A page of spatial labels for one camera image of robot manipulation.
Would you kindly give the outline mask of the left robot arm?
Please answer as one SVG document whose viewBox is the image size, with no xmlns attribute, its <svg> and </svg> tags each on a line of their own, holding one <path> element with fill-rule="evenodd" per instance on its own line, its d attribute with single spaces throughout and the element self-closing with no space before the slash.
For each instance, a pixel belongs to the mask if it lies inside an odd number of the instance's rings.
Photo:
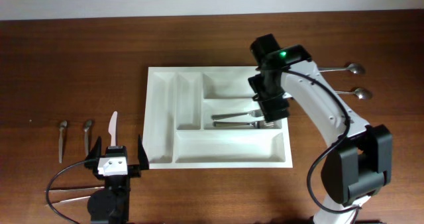
<svg viewBox="0 0 424 224">
<path fill-rule="evenodd" d="M 138 164 L 128 164 L 125 146 L 108 146 L 101 153 L 101 138 L 85 158 L 84 167 L 91 170 L 104 188 L 94 192 L 87 203 L 91 223 L 122 224 L 129 221 L 131 179 L 141 177 L 150 164 L 141 137 L 137 141 Z"/>
</svg>

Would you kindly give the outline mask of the steel tablespoon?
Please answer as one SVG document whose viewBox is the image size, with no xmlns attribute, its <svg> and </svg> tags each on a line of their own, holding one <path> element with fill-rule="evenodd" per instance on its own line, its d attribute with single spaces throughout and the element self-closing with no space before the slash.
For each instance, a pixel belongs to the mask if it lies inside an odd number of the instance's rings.
<svg viewBox="0 0 424 224">
<path fill-rule="evenodd" d="M 373 94 L 368 89 L 363 87 L 353 88 L 351 91 L 336 91 L 335 93 L 341 95 L 355 95 L 359 99 L 369 100 L 373 98 Z"/>
<path fill-rule="evenodd" d="M 365 74 L 365 68 L 359 63 L 350 63 L 348 66 L 343 68 L 319 68 L 320 72 L 338 72 L 338 71 L 349 71 L 356 75 Z"/>
</svg>

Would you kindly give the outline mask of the steel fork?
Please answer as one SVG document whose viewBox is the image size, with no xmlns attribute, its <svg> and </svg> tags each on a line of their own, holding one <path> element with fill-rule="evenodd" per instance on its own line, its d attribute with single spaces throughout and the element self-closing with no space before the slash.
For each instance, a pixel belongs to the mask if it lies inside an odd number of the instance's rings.
<svg viewBox="0 0 424 224">
<path fill-rule="evenodd" d="M 250 127 L 252 129 L 271 129 L 275 127 L 275 123 L 267 123 L 265 121 L 251 121 L 251 122 L 224 122 L 224 121 L 213 121 L 213 128 L 230 129 L 236 127 Z"/>
<path fill-rule="evenodd" d="M 228 114 L 221 114 L 221 115 L 212 115 L 211 118 L 212 118 L 212 120 L 216 121 L 216 120 L 221 120 L 221 119 L 240 117 L 240 116 L 244 116 L 244 115 L 248 115 L 250 117 L 262 117 L 264 114 L 260 109 L 254 109 L 254 110 L 251 110 L 251 111 L 244 111 L 244 112 L 240 112 L 240 113 L 228 113 Z"/>
</svg>

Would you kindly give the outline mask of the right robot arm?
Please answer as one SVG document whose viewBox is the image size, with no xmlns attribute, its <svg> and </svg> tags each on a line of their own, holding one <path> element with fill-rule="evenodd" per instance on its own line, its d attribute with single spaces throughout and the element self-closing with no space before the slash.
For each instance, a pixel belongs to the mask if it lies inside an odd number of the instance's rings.
<svg viewBox="0 0 424 224">
<path fill-rule="evenodd" d="M 393 136 L 355 113 L 325 80 L 301 45 L 282 48 L 272 34 L 250 51 L 258 64 L 248 82 L 264 119 L 289 116 L 285 93 L 301 106 L 327 148 L 310 166 L 307 190 L 319 207 L 306 223 L 356 223 L 362 206 L 392 179 Z"/>
</svg>

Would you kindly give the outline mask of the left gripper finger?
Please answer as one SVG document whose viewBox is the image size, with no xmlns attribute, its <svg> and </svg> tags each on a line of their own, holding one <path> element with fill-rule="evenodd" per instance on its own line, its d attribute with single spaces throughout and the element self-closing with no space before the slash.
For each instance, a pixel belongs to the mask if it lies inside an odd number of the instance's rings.
<svg viewBox="0 0 424 224">
<path fill-rule="evenodd" d="M 140 135 L 138 136 L 137 148 L 138 148 L 137 157 L 138 157 L 140 170 L 149 170 L 150 169 L 150 163 L 149 163 L 146 151 L 145 151 L 143 143 L 142 143 L 142 138 L 141 138 Z"/>
<path fill-rule="evenodd" d="M 98 159 L 101 157 L 101 143 L 102 143 L 101 137 L 97 137 L 95 145 L 86 156 L 86 160 L 93 160 L 93 159 Z"/>
</svg>

